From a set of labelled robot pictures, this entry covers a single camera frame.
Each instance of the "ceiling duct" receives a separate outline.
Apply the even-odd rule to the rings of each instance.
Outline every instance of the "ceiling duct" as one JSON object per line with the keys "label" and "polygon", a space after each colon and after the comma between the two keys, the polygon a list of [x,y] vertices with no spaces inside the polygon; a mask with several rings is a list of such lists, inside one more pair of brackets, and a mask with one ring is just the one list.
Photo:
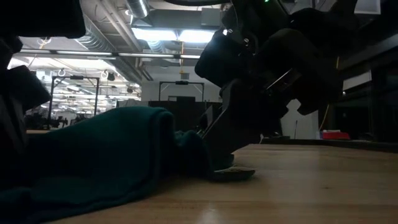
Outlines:
{"label": "ceiling duct", "polygon": [[134,18],[142,19],[149,14],[149,5],[146,0],[126,0],[126,4]]}
{"label": "ceiling duct", "polygon": [[[163,41],[161,40],[148,40],[147,41],[149,48],[153,51],[153,53],[157,54],[176,54],[177,52],[174,50],[169,50],[164,46]],[[180,63],[179,59],[174,59],[174,58],[163,58],[161,60],[166,60],[168,62],[172,63]]]}
{"label": "ceiling duct", "polygon": [[[76,39],[90,51],[95,52],[115,52],[116,49],[109,43],[101,31],[93,24],[93,22],[84,15],[86,25],[86,35]],[[115,66],[118,72],[130,82],[141,83],[142,77],[130,62],[124,58],[116,57],[115,60],[104,60],[109,64]]]}

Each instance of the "ceiling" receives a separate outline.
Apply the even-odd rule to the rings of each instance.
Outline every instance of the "ceiling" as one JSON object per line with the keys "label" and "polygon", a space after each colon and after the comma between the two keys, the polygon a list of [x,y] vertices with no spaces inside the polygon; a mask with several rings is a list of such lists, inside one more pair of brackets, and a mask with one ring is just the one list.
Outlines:
{"label": "ceiling", "polygon": [[[85,14],[86,28],[95,33],[100,39],[101,45],[92,48],[84,44],[82,39],[67,39],[63,37],[51,38],[50,42],[43,44],[44,40],[39,38],[21,37],[24,48],[45,50],[79,50],[79,51],[116,51],[116,52],[155,52],[153,41],[137,39],[139,36],[134,30],[167,30],[172,32],[176,39],[182,39],[185,30],[201,30],[213,32],[221,27],[221,11],[223,6],[208,7],[185,7],[169,4],[161,0],[148,0],[150,7],[149,15],[143,19],[134,19],[130,16],[125,0],[84,0],[81,8]],[[286,9],[293,13],[300,9],[311,7],[312,0],[284,0]],[[157,44],[161,44],[163,53],[169,54],[192,54],[200,55],[206,46],[206,42],[184,40],[181,42],[168,39],[165,34],[159,37]],[[14,58],[13,66],[18,64],[29,65],[31,69],[43,71],[43,74],[58,74],[63,70],[70,75],[83,75],[85,77],[100,78],[101,85],[112,85],[115,88],[100,88],[99,94],[104,101],[106,95],[119,95],[120,98],[132,97],[139,99],[141,89],[137,84],[153,81],[177,81],[181,79],[180,72],[189,73],[191,82],[207,82],[195,74],[194,66],[196,60],[176,59],[151,59],[142,60],[135,58],[120,58],[116,60],[76,59],[74,57],[56,56],[43,58],[41,55],[20,55]],[[115,81],[107,81],[104,73],[115,73]],[[90,85],[88,80],[70,80],[70,85]],[[132,85],[134,92],[126,93],[127,86]],[[60,91],[68,91],[59,86]],[[87,91],[95,91],[95,87],[85,87]]]}

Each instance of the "pipe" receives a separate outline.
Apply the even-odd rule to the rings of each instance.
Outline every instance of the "pipe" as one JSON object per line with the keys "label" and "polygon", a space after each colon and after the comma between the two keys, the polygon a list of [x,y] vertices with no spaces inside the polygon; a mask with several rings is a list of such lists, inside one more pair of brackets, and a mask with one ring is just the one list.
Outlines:
{"label": "pipe", "polygon": [[[86,26],[86,35],[83,37],[76,39],[81,45],[86,47],[88,50],[92,52],[82,52],[83,54],[94,54],[87,57],[98,56],[99,51],[107,51],[114,52],[116,48],[109,42],[109,40],[102,34],[102,32],[94,25],[94,23],[86,16],[83,15],[85,26]],[[131,65],[128,61],[123,58],[116,58],[115,60],[111,60],[110,57],[100,57],[106,60],[109,64],[115,66],[118,69],[118,72],[127,80],[131,82],[141,82],[142,77],[139,73],[135,71],[133,65]]]}
{"label": "pipe", "polygon": [[119,22],[119,26],[122,27],[122,29],[126,32],[126,34],[129,36],[130,40],[136,47],[137,51],[142,52],[141,45],[139,41],[137,40],[136,36],[132,33],[131,28],[128,28],[128,26],[124,23],[124,20],[122,17],[119,15],[117,10],[114,8],[114,6],[110,3],[109,0],[101,0],[104,2],[105,6],[110,10],[112,15],[116,18],[116,20]]}
{"label": "pipe", "polygon": [[124,41],[130,46],[134,51],[140,51],[137,46],[134,45],[132,40],[126,36],[126,34],[123,32],[123,30],[119,27],[119,25],[116,23],[116,21],[113,19],[112,15],[108,12],[108,10],[105,8],[102,0],[96,0],[97,5],[101,10],[105,13],[105,16],[109,19],[109,21],[112,23],[114,28],[119,32],[120,36],[123,38]]}
{"label": "pipe", "polygon": [[37,54],[38,57],[53,57],[54,55],[66,56],[87,56],[101,58],[118,58],[118,57],[134,57],[134,58],[174,58],[174,59],[199,59],[200,55],[182,55],[182,54],[147,54],[147,53],[122,53],[122,52],[86,52],[78,50],[37,50],[37,49],[22,49],[15,56],[26,57],[25,55]]}
{"label": "pipe", "polygon": [[164,47],[164,44],[161,40],[155,40],[155,41],[147,41],[149,48],[154,52],[158,54],[164,54],[166,53],[166,49]]}
{"label": "pipe", "polygon": [[146,0],[126,0],[126,5],[134,18],[142,19],[149,14],[149,5]]}

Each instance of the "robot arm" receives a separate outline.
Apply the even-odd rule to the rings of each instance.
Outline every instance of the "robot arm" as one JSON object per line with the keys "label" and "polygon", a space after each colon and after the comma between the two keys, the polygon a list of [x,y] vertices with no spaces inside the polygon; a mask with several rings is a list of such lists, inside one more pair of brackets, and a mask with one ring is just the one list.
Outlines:
{"label": "robot arm", "polygon": [[292,15],[277,0],[231,1],[224,29],[214,34],[195,67],[196,74],[221,87],[223,107],[209,108],[201,122],[213,157],[272,134],[293,99],[305,115],[342,95],[336,59],[339,46],[357,29],[356,1],[337,1],[330,12],[303,9]]}

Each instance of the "metal frame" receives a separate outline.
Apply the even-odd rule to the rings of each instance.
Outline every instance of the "metal frame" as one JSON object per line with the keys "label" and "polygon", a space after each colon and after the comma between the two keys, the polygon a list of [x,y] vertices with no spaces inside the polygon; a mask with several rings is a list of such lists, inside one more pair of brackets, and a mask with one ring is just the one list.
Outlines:
{"label": "metal frame", "polygon": [[[176,84],[178,85],[178,82],[159,82],[159,101],[160,101],[160,95],[162,94],[163,90],[165,90],[167,87],[165,87],[163,90],[161,90],[162,84],[164,83],[170,83],[170,84]],[[199,84],[201,85],[201,101],[205,101],[205,84],[204,83],[198,83],[198,82],[187,82],[187,85],[192,84]]]}
{"label": "metal frame", "polygon": [[90,57],[98,59],[114,59],[115,57],[134,57],[134,58],[174,58],[174,59],[199,59],[200,55],[185,54],[152,54],[152,53],[125,53],[125,52],[89,52],[78,50],[40,50],[40,49],[22,49],[15,56],[36,55],[37,57],[53,57],[54,55],[66,55],[77,57]]}
{"label": "metal frame", "polygon": [[[55,79],[60,78],[61,81],[59,83],[61,83],[62,81],[64,81],[64,79],[66,78],[71,78],[71,76],[69,77],[61,77],[61,76],[53,76],[52,77],[52,82],[51,82],[51,99],[50,99],[50,103],[49,103],[49,114],[47,116],[47,129],[50,129],[50,123],[51,123],[51,111],[52,111],[52,100],[53,100],[53,94],[54,94],[54,88],[58,86],[58,84],[54,85]],[[97,114],[97,103],[98,103],[98,91],[100,88],[100,78],[98,77],[83,77],[82,79],[95,79],[97,80],[97,85],[96,85],[96,91],[95,91],[95,105],[94,105],[94,116]]]}

